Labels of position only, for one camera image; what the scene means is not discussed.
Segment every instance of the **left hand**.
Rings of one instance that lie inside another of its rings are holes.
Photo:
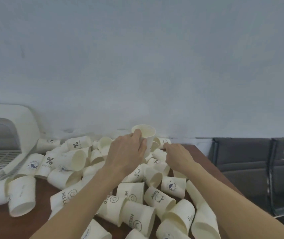
[[[115,172],[120,182],[132,173],[143,160],[146,150],[146,139],[140,142],[142,132],[136,129],[134,133],[119,136],[110,146],[104,168]]]

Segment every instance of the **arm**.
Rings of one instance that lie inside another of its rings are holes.
[[[125,176],[143,159],[146,140],[139,142],[141,131],[120,136],[112,142],[105,165],[90,182],[30,239],[79,239],[101,204]]]
[[[167,164],[191,180],[231,239],[284,238],[284,225],[210,175],[182,145],[165,148]]]

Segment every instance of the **white wall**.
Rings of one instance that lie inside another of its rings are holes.
[[[0,103],[49,137],[284,136],[284,0],[0,0]]]

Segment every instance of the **hand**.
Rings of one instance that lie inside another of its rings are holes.
[[[136,129],[134,133],[119,136],[111,145],[104,167],[115,172],[120,182],[132,173],[143,160],[146,150],[146,139],[140,141],[142,132]]]
[[[188,150],[186,150],[181,144],[168,144],[164,143],[163,146],[168,153],[166,156],[166,163],[171,169],[176,170],[185,176],[188,176],[188,171],[196,163]]]

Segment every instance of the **brown table top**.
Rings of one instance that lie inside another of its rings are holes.
[[[185,145],[185,148],[189,150],[193,159],[200,163],[204,169],[206,169],[212,176],[220,180],[230,188],[240,193],[236,187],[205,157],[194,145]],[[0,205],[0,238],[6,239],[28,239],[35,233],[49,218],[51,213],[50,197],[60,190],[50,185],[46,180],[37,179],[36,182],[36,206],[28,214],[21,217],[10,217],[8,212],[8,205]],[[185,193],[185,199],[192,202],[188,193]],[[95,217],[96,221],[100,223],[107,231],[112,234],[113,239],[124,239],[131,231],[131,228],[122,223],[120,227],[113,225],[99,217]],[[156,217],[154,227],[150,236],[150,239],[156,239],[155,232],[160,225],[160,219]],[[219,226],[221,239],[228,239],[223,228]]]

